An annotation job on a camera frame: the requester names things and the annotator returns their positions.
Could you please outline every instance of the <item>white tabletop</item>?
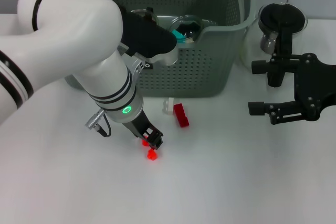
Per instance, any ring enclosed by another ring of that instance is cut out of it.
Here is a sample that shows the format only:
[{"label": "white tabletop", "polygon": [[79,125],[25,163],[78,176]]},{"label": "white tabletop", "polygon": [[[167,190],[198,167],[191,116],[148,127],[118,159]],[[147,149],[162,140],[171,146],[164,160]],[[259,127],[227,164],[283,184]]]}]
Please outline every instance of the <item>white tabletop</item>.
[{"label": "white tabletop", "polygon": [[[335,30],[310,20],[303,51],[336,63]],[[0,223],[334,223],[335,108],[275,126],[248,113],[249,101],[292,100],[291,82],[270,90],[238,60],[220,95],[180,99],[188,128],[162,113],[163,98],[145,98],[164,134],[150,161],[123,125],[110,138],[86,129],[95,103],[52,83],[0,128]]]}]

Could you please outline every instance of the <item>red piece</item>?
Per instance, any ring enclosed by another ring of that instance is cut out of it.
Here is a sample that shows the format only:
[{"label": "red piece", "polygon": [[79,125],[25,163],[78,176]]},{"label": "red piece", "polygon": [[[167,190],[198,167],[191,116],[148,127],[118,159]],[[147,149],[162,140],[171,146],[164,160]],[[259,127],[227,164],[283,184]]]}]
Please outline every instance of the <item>red piece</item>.
[{"label": "red piece", "polygon": [[149,143],[146,140],[142,139],[142,145],[143,146],[149,146]]},{"label": "red piece", "polygon": [[150,159],[150,160],[156,160],[158,157],[157,157],[157,153],[155,152],[155,150],[153,149],[150,149],[148,151],[148,154],[147,154],[147,158]]},{"label": "red piece", "polygon": [[185,116],[181,103],[174,105],[174,112],[181,128],[189,126],[188,118]]}]

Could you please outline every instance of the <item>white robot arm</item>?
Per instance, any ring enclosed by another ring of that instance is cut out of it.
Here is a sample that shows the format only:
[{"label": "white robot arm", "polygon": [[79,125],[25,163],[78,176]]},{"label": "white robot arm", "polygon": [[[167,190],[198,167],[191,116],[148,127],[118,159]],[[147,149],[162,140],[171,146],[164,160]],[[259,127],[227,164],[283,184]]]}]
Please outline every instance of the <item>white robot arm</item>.
[{"label": "white robot arm", "polygon": [[[25,34],[0,36],[0,124],[38,89],[74,74],[101,115],[141,138],[151,128],[151,147],[161,145],[162,133],[142,111],[143,99],[117,51],[123,20],[115,2],[19,0],[17,16]],[[171,51],[170,64],[177,47]]]}]

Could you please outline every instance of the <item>green indicator light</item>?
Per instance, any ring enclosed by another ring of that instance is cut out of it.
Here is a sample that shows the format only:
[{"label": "green indicator light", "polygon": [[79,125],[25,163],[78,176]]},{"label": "green indicator light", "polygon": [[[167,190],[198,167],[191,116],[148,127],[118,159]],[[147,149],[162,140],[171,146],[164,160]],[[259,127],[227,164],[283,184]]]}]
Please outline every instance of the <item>green indicator light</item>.
[{"label": "green indicator light", "polygon": [[122,110],[122,113],[127,114],[127,113],[129,113],[131,110],[132,110],[132,107],[131,107],[131,106],[127,106],[126,108],[124,108],[124,109]]}]

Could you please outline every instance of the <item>laundry basket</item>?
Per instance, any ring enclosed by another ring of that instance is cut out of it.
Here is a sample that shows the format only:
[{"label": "laundry basket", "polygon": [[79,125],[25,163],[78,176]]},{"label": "laundry basket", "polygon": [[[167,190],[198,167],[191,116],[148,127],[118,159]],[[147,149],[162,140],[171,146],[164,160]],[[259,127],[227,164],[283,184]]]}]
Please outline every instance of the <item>laundry basket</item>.
[{"label": "laundry basket", "polygon": [[144,96],[210,97],[220,93],[239,54],[246,28],[255,18],[256,0],[114,0],[127,10],[153,7],[159,25],[168,28],[179,16],[203,19],[197,41],[179,44],[172,66],[155,63],[144,69],[138,86]]}]

